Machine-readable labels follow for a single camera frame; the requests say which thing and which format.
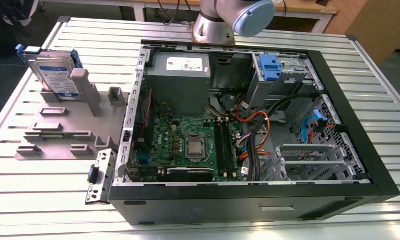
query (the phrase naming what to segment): white label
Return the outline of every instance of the white label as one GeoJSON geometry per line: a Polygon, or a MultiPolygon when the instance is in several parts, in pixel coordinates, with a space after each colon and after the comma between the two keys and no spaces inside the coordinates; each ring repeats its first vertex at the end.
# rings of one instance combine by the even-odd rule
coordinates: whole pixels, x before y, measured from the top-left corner
{"type": "Polygon", "coordinates": [[[203,60],[201,58],[169,57],[165,69],[171,71],[203,71],[203,60]]]}
{"type": "Polygon", "coordinates": [[[321,10],[320,12],[323,14],[336,14],[336,11],[321,10]]]}
{"type": "Polygon", "coordinates": [[[73,81],[69,79],[71,73],[67,67],[41,66],[40,71],[45,78],[49,88],[61,98],[79,96],[79,90],[73,81]]]}
{"type": "Polygon", "coordinates": [[[240,104],[241,104],[241,107],[244,107],[244,109],[248,109],[249,104],[247,104],[244,101],[240,104]]]}
{"type": "Polygon", "coordinates": [[[248,175],[249,174],[249,169],[247,167],[241,167],[241,174],[248,175]]]}

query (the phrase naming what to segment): metal bracket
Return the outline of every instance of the metal bracket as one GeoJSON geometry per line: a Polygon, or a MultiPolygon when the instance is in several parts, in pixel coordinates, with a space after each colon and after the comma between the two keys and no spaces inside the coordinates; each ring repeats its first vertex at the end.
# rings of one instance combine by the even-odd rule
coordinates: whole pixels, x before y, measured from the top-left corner
{"type": "Polygon", "coordinates": [[[108,205],[108,194],[111,190],[117,153],[112,149],[99,152],[96,162],[88,173],[88,192],[85,205],[108,205]]]}

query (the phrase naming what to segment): slotted aluminum table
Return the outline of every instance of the slotted aluminum table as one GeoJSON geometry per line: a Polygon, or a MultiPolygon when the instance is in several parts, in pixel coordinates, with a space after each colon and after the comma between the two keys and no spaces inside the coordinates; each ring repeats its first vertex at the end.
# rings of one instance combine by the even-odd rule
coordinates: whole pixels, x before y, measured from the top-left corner
{"type": "MultiPolygon", "coordinates": [[[[44,49],[75,47],[99,90],[131,90],[141,39],[191,41],[188,26],[72,18],[44,49]]],[[[319,50],[400,189],[400,96],[362,46],[340,35],[264,31],[236,44],[319,50]]],[[[324,221],[131,226],[111,205],[85,206],[91,160],[19,161],[41,84],[28,70],[0,114],[0,236],[47,239],[400,239],[400,196],[324,221]]]]}

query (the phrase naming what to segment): white robotic arm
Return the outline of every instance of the white robotic arm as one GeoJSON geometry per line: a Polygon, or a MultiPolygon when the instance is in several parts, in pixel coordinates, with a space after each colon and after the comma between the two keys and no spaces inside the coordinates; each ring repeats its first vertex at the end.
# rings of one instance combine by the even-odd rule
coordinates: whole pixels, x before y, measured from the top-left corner
{"type": "Polygon", "coordinates": [[[193,39],[199,43],[232,44],[235,32],[253,37],[275,17],[272,0],[203,0],[193,25],[193,39]]]}

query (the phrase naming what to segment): wooden desk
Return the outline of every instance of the wooden desk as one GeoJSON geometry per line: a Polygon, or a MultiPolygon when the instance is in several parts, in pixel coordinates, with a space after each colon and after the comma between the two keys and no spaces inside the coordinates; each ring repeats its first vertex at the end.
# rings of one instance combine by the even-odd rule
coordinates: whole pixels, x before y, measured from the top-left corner
{"type": "MultiPolygon", "coordinates": [[[[136,3],[133,6],[136,21],[145,21],[144,9],[145,8],[160,8],[157,0],[133,0],[136,3]]],[[[176,9],[179,0],[160,0],[164,9],[176,9]]],[[[201,0],[188,0],[191,9],[193,11],[200,10],[201,0]]],[[[332,20],[333,15],[339,14],[339,9],[335,7],[332,2],[327,6],[316,4],[316,0],[285,0],[287,3],[287,18],[300,18],[300,19],[315,19],[316,24],[312,29],[312,33],[324,33],[327,26],[332,20]]],[[[188,10],[185,1],[180,0],[179,9],[188,10]]],[[[276,17],[281,17],[284,13],[284,3],[276,5],[276,17]]]]}
{"type": "MultiPolygon", "coordinates": [[[[140,3],[157,3],[157,0],[133,0],[140,3]]],[[[163,4],[177,4],[179,0],[160,0],[163,4]]],[[[285,0],[287,11],[291,13],[309,13],[309,14],[328,14],[336,15],[340,11],[335,7],[333,3],[329,2],[327,6],[316,4],[315,0],[285,0]]],[[[201,0],[188,0],[189,5],[199,6],[201,0]]],[[[279,12],[284,11],[283,2],[277,4],[276,10],[279,12]]]]}
{"type": "MultiPolygon", "coordinates": [[[[139,22],[145,22],[145,9],[159,9],[157,0],[41,0],[43,2],[68,3],[68,4],[89,4],[89,5],[107,5],[132,7],[135,11],[135,19],[139,22]]],[[[160,0],[164,9],[176,9],[179,0],[160,0]]],[[[313,19],[316,24],[312,29],[312,33],[321,34],[331,22],[333,15],[339,14],[339,10],[332,4],[324,7],[316,4],[316,0],[285,0],[287,2],[287,18],[313,19]]],[[[191,9],[193,11],[200,10],[201,0],[188,0],[191,9]]],[[[180,0],[179,9],[188,10],[185,0],[180,0]]],[[[284,13],[284,4],[280,3],[276,6],[276,17],[281,17],[284,13]]]]}

